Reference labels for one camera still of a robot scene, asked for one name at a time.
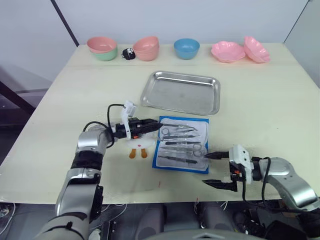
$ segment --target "green bowl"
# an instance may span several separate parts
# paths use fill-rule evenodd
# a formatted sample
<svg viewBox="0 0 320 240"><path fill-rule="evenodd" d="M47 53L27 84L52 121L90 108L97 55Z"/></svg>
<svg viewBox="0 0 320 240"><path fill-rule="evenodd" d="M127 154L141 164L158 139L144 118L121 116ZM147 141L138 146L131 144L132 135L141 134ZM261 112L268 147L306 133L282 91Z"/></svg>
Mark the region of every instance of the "green bowl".
<svg viewBox="0 0 320 240"><path fill-rule="evenodd" d="M118 54L118 47L113 49L112 51L106 52L106 53L94 53L92 54L100 61L110 61L114 59Z"/></svg>

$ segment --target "pink plastic bowl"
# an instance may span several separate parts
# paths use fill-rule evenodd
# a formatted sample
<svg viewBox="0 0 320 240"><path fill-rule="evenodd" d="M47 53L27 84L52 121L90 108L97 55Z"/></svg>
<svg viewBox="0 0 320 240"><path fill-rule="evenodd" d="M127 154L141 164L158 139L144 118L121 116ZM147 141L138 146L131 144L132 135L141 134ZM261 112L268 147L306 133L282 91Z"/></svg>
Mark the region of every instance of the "pink plastic bowl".
<svg viewBox="0 0 320 240"><path fill-rule="evenodd" d="M158 53L159 53L159 48L156 47L148 51L147 53L135 52L135 55L137 56L138 59L142 61L152 61L157 58Z"/></svg>
<svg viewBox="0 0 320 240"><path fill-rule="evenodd" d="M268 51L252 36L244 37L244 51L256 63L267 63L270 61Z"/></svg>
<svg viewBox="0 0 320 240"><path fill-rule="evenodd" d="M95 36L86 42L90 51L95 54L105 54L117 47L117 42L109 37Z"/></svg>
<svg viewBox="0 0 320 240"><path fill-rule="evenodd" d="M233 41L220 41L213 44L211 53L223 63L233 63L246 56L244 48Z"/></svg>
<svg viewBox="0 0 320 240"><path fill-rule="evenodd" d="M144 37L133 45L133 51L135 53L145 53L154 48L159 48L159 40L156 36Z"/></svg>

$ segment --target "metal leg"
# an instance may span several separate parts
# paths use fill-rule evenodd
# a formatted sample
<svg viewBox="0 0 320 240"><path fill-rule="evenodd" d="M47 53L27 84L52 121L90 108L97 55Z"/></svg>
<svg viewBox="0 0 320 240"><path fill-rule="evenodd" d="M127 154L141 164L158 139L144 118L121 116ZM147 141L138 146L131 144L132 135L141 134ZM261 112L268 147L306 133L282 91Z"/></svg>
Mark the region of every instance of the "metal leg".
<svg viewBox="0 0 320 240"><path fill-rule="evenodd" d="M3 95L5 98L9 99L18 107L20 107L27 114L32 115L32 113L35 111L35 108L30 103L28 103L18 94L16 94L14 91L12 91L9 87L7 87L1 81L0 81L0 94Z"/></svg>

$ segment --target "stainless steel tray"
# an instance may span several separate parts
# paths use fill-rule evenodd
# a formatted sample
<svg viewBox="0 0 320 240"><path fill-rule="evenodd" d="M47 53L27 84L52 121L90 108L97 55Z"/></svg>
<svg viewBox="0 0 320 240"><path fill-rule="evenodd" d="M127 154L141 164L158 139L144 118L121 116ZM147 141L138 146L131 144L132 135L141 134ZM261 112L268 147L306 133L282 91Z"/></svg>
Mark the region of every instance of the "stainless steel tray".
<svg viewBox="0 0 320 240"><path fill-rule="evenodd" d="M209 116L219 111L220 83L209 76L156 71L140 100L143 106Z"/></svg>

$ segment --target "pink scalloped dish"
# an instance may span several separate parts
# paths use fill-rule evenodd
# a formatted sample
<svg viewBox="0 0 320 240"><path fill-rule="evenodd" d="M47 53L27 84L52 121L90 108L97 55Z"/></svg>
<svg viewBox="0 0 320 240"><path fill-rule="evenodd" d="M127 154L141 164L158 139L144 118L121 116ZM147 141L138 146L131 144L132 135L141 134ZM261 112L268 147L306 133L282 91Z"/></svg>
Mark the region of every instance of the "pink scalloped dish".
<svg viewBox="0 0 320 240"><path fill-rule="evenodd" d="M244 47L233 41L220 41L213 44L211 53L223 63L233 63L246 56Z"/></svg>
<svg viewBox="0 0 320 240"><path fill-rule="evenodd" d="M244 51L256 63L267 63L270 55L264 46L252 36L244 37Z"/></svg>

